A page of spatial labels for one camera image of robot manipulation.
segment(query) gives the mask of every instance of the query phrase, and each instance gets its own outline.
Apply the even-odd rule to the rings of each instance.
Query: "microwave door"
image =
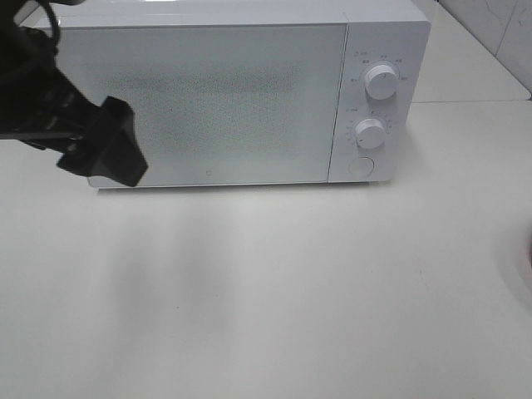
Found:
[[[58,61],[90,100],[135,110],[139,186],[317,183],[345,37],[340,24],[65,29]]]

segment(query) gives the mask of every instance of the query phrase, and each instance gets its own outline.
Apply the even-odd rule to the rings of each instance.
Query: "white microwave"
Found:
[[[410,0],[54,8],[59,68],[89,100],[115,96],[135,111],[149,166],[139,186],[392,177],[430,31]]]

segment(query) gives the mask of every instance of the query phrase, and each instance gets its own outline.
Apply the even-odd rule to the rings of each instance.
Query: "timer knob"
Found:
[[[366,119],[355,127],[357,144],[364,150],[373,150],[384,142],[386,128],[378,119]]]
[[[375,100],[386,100],[397,91],[399,72],[393,64],[382,63],[370,67],[364,76],[367,94]]]

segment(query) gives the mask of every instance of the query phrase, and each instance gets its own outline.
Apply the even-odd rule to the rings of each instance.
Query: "white table surface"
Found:
[[[528,100],[530,93],[441,5],[417,0],[432,31],[414,102]]]
[[[1,397],[530,399],[531,126],[414,104],[384,185],[96,192],[2,143]]]

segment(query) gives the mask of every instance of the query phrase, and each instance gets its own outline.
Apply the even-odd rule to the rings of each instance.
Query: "tile grout line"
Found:
[[[494,54],[495,58],[497,58],[499,56],[500,47],[502,46],[502,42],[505,40],[506,32],[508,31],[508,28],[510,27],[510,23],[512,21],[512,18],[514,17],[515,9],[517,8],[517,4],[518,3],[519,3],[519,0],[515,0],[514,7],[512,8],[512,12],[511,12],[510,17],[508,18],[508,22],[506,23],[506,26],[505,26],[505,31],[502,34],[502,37],[500,38],[500,42],[499,42],[499,46],[497,46],[497,50],[495,50],[495,54]]]

